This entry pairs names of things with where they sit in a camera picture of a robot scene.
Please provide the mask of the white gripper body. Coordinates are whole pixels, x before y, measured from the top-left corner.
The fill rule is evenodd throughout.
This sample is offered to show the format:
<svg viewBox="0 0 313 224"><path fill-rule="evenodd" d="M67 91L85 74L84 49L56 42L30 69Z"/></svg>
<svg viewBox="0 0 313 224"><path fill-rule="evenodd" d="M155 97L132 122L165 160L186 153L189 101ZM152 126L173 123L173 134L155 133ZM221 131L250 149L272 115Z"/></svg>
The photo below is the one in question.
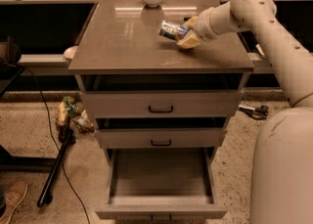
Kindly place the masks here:
<svg viewBox="0 0 313 224"><path fill-rule="evenodd" d="M194 23L195 34L203 41L212 41L218 38L218 34L214 31L211 18L215 8L210 7L202 11Z"/></svg>

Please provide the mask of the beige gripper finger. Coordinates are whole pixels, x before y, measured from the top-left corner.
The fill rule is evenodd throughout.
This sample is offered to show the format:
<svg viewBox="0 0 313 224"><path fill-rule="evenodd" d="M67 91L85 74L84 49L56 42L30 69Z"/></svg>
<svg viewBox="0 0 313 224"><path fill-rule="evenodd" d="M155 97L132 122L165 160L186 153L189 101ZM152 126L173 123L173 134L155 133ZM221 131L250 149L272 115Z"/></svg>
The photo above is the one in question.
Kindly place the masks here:
<svg viewBox="0 0 313 224"><path fill-rule="evenodd" d="M181 49L192 49L198 47L200 44L201 39L192 30L177 42L177 45Z"/></svg>
<svg viewBox="0 0 313 224"><path fill-rule="evenodd" d="M197 16L192 16L183 23L183 26L188 29L194 29L197 20L198 20Z"/></svg>

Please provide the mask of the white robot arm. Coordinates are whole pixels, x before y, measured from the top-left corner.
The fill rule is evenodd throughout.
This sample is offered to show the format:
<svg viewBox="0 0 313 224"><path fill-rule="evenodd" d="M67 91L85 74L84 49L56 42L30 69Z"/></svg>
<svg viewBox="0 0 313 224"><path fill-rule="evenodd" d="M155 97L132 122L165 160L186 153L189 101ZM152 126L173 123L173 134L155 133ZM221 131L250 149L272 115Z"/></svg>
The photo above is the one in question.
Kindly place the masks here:
<svg viewBox="0 0 313 224"><path fill-rule="evenodd" d="M254 148L249 224L313 224L313 56L277 21L272 0L230 0L184 23L189 49L249 30L290 107L264 123Z"/></svg>

